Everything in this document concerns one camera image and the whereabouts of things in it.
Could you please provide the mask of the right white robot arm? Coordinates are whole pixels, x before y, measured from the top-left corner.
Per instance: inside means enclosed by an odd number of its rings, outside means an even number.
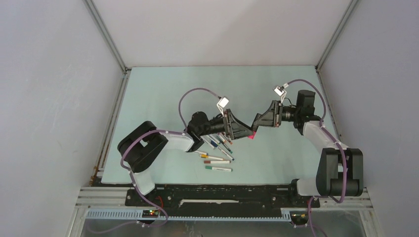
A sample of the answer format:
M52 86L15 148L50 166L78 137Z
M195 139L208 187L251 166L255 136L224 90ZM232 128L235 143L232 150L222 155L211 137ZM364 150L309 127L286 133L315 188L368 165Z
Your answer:
M314 114L315 96L314 91L300 90L294 106L274 100L252 123L253 131L257 131L260 126L279 127L283 121L291 122L320 153L314 178L292 180L287 199L293 206L301 206L307 196L335 197L342 202L345 197L359 197L364 189L362 151L341 143L326 129L322 118Z

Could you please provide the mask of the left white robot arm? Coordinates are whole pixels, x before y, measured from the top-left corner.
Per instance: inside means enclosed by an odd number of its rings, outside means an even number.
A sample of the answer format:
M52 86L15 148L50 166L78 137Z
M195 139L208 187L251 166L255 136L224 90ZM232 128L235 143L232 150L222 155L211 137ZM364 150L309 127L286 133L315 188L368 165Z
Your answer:
M162 150L194 152L203 145L203 136L222 132L231 140L253 136L255 133L253 128L237 119L230 109L212 119L204 112L196 112L182 132L157 129L149 120L143 122L117 146L122 156L121 166L128 171L138 191L137 199L146 206L155 202L155 182L151 177L150 166Z

